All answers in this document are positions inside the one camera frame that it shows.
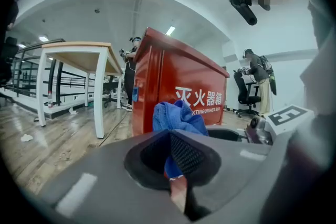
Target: person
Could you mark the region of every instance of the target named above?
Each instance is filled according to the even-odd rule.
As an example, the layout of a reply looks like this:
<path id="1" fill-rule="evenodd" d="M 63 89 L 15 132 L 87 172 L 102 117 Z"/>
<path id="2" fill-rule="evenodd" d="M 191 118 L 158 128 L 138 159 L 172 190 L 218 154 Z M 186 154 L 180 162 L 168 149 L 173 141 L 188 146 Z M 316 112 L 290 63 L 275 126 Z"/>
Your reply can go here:
<path id="1" fill-rule="evenodd" d="M 133 42 L 133 48 L 129 53 L 125 54 L 124 62 L 126 63 L 125 70 L 125 89 L 126 94 L 128 96 L 128 104 L 123 104 L 121 108 L 126 109 L 127 111 L 132 111 L 132 95 L 133 95 L 133 87 L 134 87 L 134 77 L 135 77 L 135 65 L 136 63 L 133 61 L 133 58 L 136 54 L 136 49 L 140 44 L 140 37 L 131 38 L 130 41 Z"/>
<path id="2" fill-rule="evenodd" d="M 19 7 L 17 5 L 18 1 L 19 0 L 14 0 L 12 6 L 10 7 L 8 11 L 7 22 L 6 22 L 7 31 L 11 31 L 13 29 L 16 16 L 19 13 Z"/>
<path id="3" fill-rule="evenodd" d="M 260 57 L 253 53 L 251 49 L 245 50 L 245 58 L 250 61 L 250 69 L 246 71 L 247 75 L 252 74 L 260 89 L 260 110 L 259 115 L 264 116 L 269 113 L 269 75 L 263 68 Z"/>

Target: fire extinguisher box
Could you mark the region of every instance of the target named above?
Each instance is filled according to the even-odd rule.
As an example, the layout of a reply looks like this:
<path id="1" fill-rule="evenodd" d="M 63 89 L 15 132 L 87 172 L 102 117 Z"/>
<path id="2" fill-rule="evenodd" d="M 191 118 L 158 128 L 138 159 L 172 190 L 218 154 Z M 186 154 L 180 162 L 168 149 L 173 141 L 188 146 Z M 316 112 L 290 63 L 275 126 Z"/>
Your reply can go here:
<path id="1" fill-rule="evenodd" d="M 206 125 L 222 124 L 229 74 L 214 61 L 150 27 L 134 61 L 133 135 L 153 131 L 156 104 L 180 99 L 193 114 L 202 115 Z"/>

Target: wooden floor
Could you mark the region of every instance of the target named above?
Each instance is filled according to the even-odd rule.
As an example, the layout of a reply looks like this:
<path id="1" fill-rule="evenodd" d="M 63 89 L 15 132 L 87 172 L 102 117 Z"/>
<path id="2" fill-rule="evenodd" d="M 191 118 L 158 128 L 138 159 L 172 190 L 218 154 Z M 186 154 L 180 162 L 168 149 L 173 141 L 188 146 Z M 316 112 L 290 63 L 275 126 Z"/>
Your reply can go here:
<path id="1" fill-rule="evenodd" d="M 77 111 L 47 120 L 41 127 L 33 122 L 36 114 L 15 104 L 7 102 L 0 108 L 0 151 L 20 187 L 37 194 L 45 182 L 93 148 L 132 136 L 132 112 L 117 109 L 115 103 L 103 109 L 104 139 L 95 135 L 93 107 Z M 223 125 L 244 129 L 249 121 L 225 112 Z M 24 134 L 34 139 L 22 142 Z"/>

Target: white table leg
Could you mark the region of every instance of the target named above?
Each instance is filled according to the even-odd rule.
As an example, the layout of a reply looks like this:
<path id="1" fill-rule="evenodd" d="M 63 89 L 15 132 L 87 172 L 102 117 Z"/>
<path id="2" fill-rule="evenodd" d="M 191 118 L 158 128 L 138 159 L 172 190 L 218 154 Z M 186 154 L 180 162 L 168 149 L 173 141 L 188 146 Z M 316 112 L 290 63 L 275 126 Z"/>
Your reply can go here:
<path id="1" fill-rule="evenodd" d="M 99 53 L 97 69 L 96 69 L 96 78 L 95 78 L 95 85 L 94 85 L 94 105 L 93 105 L 93 112 L 95 114 L 94 117 L 94 124 L 96 127 L 96 136 L 97 138 L 104 138 L 104 126 L 103 126 L 103 82 L 104 82 L 104 73 L 105 73 L 105 66 L 107 60 L 108 49 L 102 48 L 101 52 Z"/>
<path id="2" fill-rule="evenodd" d="M 86 73 L 86 79 L 85 79 L 85 96 L 84 96 L 84 99 L 85 99 L 85 106 L 88 106 L 89 105 L 89 78 L 90 78 L 90 73 Z"/>
<path id="3" fill-rule="evenodd" d="M 117 91 L 117 109 L 120 109 L 120 99 L 121 99 L 121 83 L 122 83 L 122 75 L 119 77 L 118 81 L 118 91 Z"/>
<path id="4" fill-rule="evenodd" d="M 44 50 L 42 50 L 36 78 L 37 115 L 39 124 L 41 126 L 46 125 L 46 119 L 44 117 L 44 102 L 43 102 L 43 73 L 44 73 L 44 67 L 46 65 L 46 60 L 47 55 L 44 52 Z"/>

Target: ceiling light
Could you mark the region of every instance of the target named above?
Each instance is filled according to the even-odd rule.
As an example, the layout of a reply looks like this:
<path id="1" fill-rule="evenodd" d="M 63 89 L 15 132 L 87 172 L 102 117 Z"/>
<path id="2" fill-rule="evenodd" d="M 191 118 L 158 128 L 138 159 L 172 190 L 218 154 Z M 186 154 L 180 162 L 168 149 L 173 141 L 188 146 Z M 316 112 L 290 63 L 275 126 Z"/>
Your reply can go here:
<path id="1" fill-rule="evenodd" d="M 174 27 L 174 26 L 171 26 L 171 27 L 168 29 L 166 35 L 170 36 L 171 33 L 172 33 L 174 30 L 175 30 L 175 27 Z"/>
<path id="2" fill-rule="evenodd" d="M 49 39 L 48 38 L 46 38 L 46 37 L 38 37 L 38 39 L 39 40 L 41 40 L 42 42 L 46 42 L 46 41 L 49 41 Z"/>

